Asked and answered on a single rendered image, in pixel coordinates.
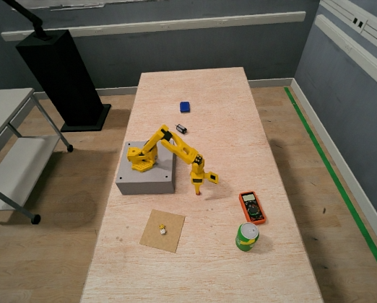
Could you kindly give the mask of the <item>blue flat block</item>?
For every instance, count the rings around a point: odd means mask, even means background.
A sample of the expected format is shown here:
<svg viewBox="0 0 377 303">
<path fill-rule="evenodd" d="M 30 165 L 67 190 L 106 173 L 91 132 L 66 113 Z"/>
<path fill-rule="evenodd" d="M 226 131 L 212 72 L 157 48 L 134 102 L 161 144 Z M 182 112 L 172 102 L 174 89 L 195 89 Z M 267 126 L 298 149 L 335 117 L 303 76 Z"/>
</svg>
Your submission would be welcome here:
<svg viewBox="0 0 377 303">
<path fill-rule="evenodd" d="M 180 112 L 181 113 L 189 113 L 189 102 L 180 102 Z"/>
</svg>

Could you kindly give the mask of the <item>tan mat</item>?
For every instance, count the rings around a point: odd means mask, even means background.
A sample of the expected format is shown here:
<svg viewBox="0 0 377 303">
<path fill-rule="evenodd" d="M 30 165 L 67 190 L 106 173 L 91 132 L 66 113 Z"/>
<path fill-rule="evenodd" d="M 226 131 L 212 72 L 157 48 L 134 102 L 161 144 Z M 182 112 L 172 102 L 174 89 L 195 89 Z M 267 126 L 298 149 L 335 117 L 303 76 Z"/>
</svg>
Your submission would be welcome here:
<svg viewBox="0 0 377 303">
<path fill-rule="evenodd" d="M 152 209 L 139 244 L 176 253 L 184 219 L 185 216 Z M 161 224 L 164 235 L 160 232 Z"/>
</svg>

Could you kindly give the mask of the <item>orange digital multimeter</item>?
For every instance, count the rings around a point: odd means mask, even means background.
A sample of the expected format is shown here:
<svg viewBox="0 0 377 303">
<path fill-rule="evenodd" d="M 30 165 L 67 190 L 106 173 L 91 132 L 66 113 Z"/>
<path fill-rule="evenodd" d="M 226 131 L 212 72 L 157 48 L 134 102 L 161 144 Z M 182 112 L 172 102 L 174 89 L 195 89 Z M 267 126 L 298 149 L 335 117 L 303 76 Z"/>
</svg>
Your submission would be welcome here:
<svg viewBox="0 0 377 303">
<path fill-rule="evenodd" d="M 254 191 L 240 193 L 238 198 L 247 222 L 259 225 L 266 221 L 266 217 Z"/>
</svg>

